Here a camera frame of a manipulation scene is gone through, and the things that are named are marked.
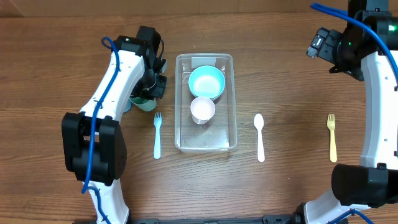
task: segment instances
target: clear plastic container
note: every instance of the clear plastic container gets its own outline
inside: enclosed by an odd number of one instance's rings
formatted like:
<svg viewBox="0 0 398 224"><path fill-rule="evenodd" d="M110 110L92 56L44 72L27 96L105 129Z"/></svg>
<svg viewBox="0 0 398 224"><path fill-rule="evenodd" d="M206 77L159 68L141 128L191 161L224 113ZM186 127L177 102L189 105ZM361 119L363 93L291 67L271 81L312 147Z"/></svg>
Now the clear plastic container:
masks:
<svg viewBox="0 0 398 224"><path fill-rule="evenodd" d="M211 65L225 76L224 92L214 103L216 113L209 122L193 122L188 79L197 67ZM228 152L238 143L236 134L235 80L232 57L228 54L184 54L175 66L175 146L182 152Z"/></svg>

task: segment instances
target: white cup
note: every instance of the white cup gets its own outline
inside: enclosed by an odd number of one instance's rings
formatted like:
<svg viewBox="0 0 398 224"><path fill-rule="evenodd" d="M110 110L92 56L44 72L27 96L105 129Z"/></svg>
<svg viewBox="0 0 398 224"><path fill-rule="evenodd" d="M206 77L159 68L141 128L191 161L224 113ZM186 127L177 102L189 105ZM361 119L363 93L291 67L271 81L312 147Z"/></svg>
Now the white cup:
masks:
<svg viewBox="0 0 398 224"><path fill-rule="evenodd" d="M216 105L206 97L195 98L191 103L192 119L196 124L206 124L216 113Z"/></svg>

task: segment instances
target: white spoon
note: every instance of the white spoon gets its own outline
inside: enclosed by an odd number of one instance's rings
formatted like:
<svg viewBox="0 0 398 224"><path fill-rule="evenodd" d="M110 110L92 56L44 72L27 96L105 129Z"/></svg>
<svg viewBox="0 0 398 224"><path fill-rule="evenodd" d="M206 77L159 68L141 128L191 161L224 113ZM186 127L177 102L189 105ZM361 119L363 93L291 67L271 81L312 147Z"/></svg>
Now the white spoon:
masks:
<svg viewBox="0 0 398 224"><path fill-rule="evenodd" d="M264 162L266 159L266 155L264 153L264 146L262 145L262 134L261 129L264 127L264 119L262 118L261 114L256 114L254 117L254 127L257 128L257 158L259 162Z"/></svg>

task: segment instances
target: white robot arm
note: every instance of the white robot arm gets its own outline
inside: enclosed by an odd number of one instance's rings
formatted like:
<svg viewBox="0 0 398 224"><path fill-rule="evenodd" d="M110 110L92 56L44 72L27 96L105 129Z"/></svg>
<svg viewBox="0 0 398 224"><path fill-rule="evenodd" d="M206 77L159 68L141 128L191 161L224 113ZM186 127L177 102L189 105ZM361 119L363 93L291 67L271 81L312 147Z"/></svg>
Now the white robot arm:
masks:
<svg viewBox="0 0 398 224"><path fill-rule="evenodd" d="M398 61L398 51L392 51ZM363 58L361 70L366 88L366 134L361 155L361 166L377 169L385 164L387 169L398 170L397 151L398 91L397 81L385 56L377 52ZM305 222L325 224L350 209L366 210L366 204L344 206L329 189L318 199L304 206Z"/></svg>
<svg viewBox="0 0 398 224"><path fill-rule="evenodd" d="M163 45L160 35L150 27L141 26L135 38L119 36L114 41L117 51L112 52L108 70L94 95L78 114L67 113L62 120L65 164L78 180L86 178L90 155L88 137L99 139L94 143L88 182L97 211L97 224L130 223L120 183L127 159L120 122L130 97L149 100L163 97L167 78L160 73L165 71L167 64L161 58L162 53L156 57L160 43ZM119 57L119 72L96 114L95 136L90 136L95 107L117 69L116 54Z"/></svg>
<svg viewBox="0 0 398 224"><path fill-rule="evenodd" d="M331 189L299 211L306 224L338 223L355 210L398 202L398 74L393 71L398 61L397 19L388 12L388 0L348 4L348 12L312 4L314 9L349 23L343 33L319 29L307 55L333 63L330 73L345 72L365 82L366 134L361 165L338 164L334 168Z"/></svg>

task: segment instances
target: wooden table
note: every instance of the wooden table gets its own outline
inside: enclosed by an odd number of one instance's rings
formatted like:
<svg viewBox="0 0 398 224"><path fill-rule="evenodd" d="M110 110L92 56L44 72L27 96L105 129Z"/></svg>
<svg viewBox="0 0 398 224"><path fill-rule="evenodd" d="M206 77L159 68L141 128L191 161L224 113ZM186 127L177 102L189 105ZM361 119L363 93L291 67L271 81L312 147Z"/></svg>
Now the wooden table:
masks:
<svg viewBox="0 0 398 224"><path fill-rule="evenodd" d="M314 13L0 19L0 223L71 223L95 218L81 182L65 168L61 120L100 83L108 35L155 27L165 41L169 84L161 111L163 157L153 159L154 113L123 116L128 148L122 177L134 218L261 217L292 213L330 188L328 113L336 114L338 162L359 164L364 83L330 75L306 50L321 26L345 23ZM234 59L237 151L182 154L174 146L175 58L216 52ZM256 157L256 113L265 119L266 161ZM367 211L395 223L396 206ZM359 217L353 223L362 223Z"/></svg>

